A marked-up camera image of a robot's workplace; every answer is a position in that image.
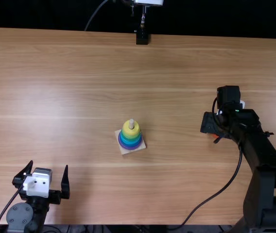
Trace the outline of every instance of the wooden base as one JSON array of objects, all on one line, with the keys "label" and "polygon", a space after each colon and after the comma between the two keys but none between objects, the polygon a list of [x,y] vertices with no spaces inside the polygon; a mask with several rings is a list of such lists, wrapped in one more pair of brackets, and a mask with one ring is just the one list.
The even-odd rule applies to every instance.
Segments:
[{"label": "wooden base", "polygon": [[119,140],[118,140],[120,132],[121,132],[121,130],[116,130],[114,133],[115,133],[115,137],[117,138],[117,142],[118,142],[118,145],[119,145],[119,148],[120,148],[120,151],[121,151],[121,154],[122,154],[122,155],[129,154],[129,153],[132,153],[132,152],[135,152],[135,151],[138,151],[138,150],[146,149],[146,144],[144,143],[143,138],[142,138],[142,142],[141,142],[140,146],[137,147],[136,149],[134,149],[134,150],[127,150],[127,149],[124,149],[124,148],[119,144]]}]

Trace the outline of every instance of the black cable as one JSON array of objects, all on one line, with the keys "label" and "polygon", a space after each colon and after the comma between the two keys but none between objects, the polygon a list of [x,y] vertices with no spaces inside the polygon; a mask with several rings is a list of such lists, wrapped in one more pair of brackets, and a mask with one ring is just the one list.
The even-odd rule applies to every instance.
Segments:
[{"label": "black cable", "polygon": [[0,214],[0,221],[1,218],[3,217],[5,211],[7,210],[7,208],[12,204],[13,200],[15,199],[15,197],[17,197],[18,193],[20,192],[20,190],[23,188],[23,185],[19,187],[19,189],[16,191],[16,193],[12,196],[12,198],[8,201],[8,203],[6,204],[6,206],[4,207],[4,209],[2,210],[1,214]]},{"label": "black cable", "polygon": [[222,228],[221,225],[218,225],[218,227],[220,228],[221,232],[224,232],[224,229]]},{"label": "black cable", "polygon": [[104,0],[98,7],[97,9],[94,11],[94,13],[91,15],[91,17],[89,18],[88,22],[87,22],[87,25],[85,26],[84,28],[84,31],[86,32],[87,29],[88,29],[88,26],[90,24],[90,22],[92,21],[92,19],[95,17],[95,15],[97,14],[97,12],[100,10],[100,8],[106,4],[106,2],[109,1],[109,0]]},{"label": "black cable", "polygon": [[54,228],[54,229],[58,230],[58,231],[61,233],[61,230],[60,230],[59,228],[57,228],[57,227],[54,227],[54,226],[51,226],[51,225],[45,225],[45,227],[51,227],[51,228]]},{"label": "black cable", "polygon": [[235,177],[236,177],[236,175],[237,175],[237,173],[239,172],[239,169],[240,169],[240,167],[241,167],[242,158],[243,158],[243,151],[242,151],[242,147],[241,147],[241,146],[239,146],[239,150],[240,150],[239,162],[238,162],[237,167],[236,167],[236,169],[235,169],[235,172],[234,172],[233,176],[231,177],[231,179],[229,180],[229,182],[226,183],[226,185],[225,185],[222,189],[220,189],[217,193],[215,193],[214,195],[212,195],[212,196],[210,196],[209,198],[207,198],[205,201],[203,201],[203,202],[201,202],[200,204],[198,204],[198,206],[196,206],[196,207],[191,211],[191,213],[188,215],[188,217],[186,218],[186,220],[184,220],[184,222],[183,222],[181,225],[179,225],[178,227],[175,227],[175,228],[168,228],[168,230],[170,230],[170,231],[175,231],[175,230],[181,228],[182,226],[184,226],[184,225],[186,224],[186,222],[188,221],[188,219],[194,214],[194,212],[195,212],[198,208],[200,208],[202,205],[204,205],[206,202],[210,201],[210,200],[213,199],[214,197],[216,197],[216,196],[218,196],[219,194],[221,194],[223,191],[226,190],[226,188],[229,187],[229,185],[233,182],[233,180],[235,179]]},{"label": "black cable", "polygon": [[215,98],[214,102],[212,103],[212,108],[211,108],[211,112],[212,112],[212,118],[214,119],[214,122],[216,123],[216,125],[224,130],[224,128],[220,125],[220,123],[216,120],[216,117],[215,117],[215,105],[216,105],[216,102],[217,102],[217,97]]},{"label": "black cable", "polygon": [[88,225],[83,225],[85,227],[85,233],[89,233],[88,231]]}]

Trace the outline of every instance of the purple ring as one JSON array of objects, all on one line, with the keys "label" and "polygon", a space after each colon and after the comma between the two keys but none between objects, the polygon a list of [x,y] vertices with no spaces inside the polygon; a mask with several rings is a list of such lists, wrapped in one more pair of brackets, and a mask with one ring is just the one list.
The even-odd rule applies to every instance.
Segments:
[{"label": "purple ring", "polygon": [[127,147],[125,146],[122,141],[121,141],[121,133],[119,133],[119,136],[118,136],[118,141],[119,141],[119,144],[121,145],[121,147],[123,147],[124,149],[127,149],[127,150],[134,150],[134,149],[137,149],[140,145],[141,145],[141,142],[142,142],[142,135],[141,135],[141,141],[138,145],[134,146],[134,147]]}]

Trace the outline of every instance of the wood grain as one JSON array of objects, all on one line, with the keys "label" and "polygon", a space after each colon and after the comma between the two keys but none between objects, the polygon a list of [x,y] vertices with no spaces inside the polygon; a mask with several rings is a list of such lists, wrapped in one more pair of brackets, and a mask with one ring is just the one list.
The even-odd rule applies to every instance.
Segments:
[{"label": "wood grain", "polygon": [[[222,85],[240,86],[276,148],[275,39],[153,35],[136,46],[133,34],[0,29],[0,212],[32,159],[53,169],[55,189],[69,166],[71,199],[46,223],[181,223],[238,161],[233,142],[200,133]],[[131,117],[147,149],[123,158],[114,131]],[[244,160],[188,224],[234,224],[250,178]]]}]

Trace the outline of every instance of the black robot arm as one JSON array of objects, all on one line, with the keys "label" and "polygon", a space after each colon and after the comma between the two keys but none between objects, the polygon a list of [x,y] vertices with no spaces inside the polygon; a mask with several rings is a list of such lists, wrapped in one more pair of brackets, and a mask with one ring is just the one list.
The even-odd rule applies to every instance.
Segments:
[{"label": "black robot arm", "polygon": [[13,205],[7,212],[8,233],[40,233],[43,229],[50,204],[59,205],[61,199],[70,198],[68,165],[61,181],[61,191],[50,190],[52,170],[36,168],[31,174],[33,162],[13,178],[13,185],[18,189],[21,202]]},{"label": "black robot arm", "polygon": [[204,114],[201,132],[232,139],[242,148],[253,173],[243,204],[244,216],[229,232],[276,231],[276,150],[268,139],[273,133],[262,130],[255,111],[243,109],[240,98],[238,86],[219,87],[215,100],[219,113],[212,110]]}]

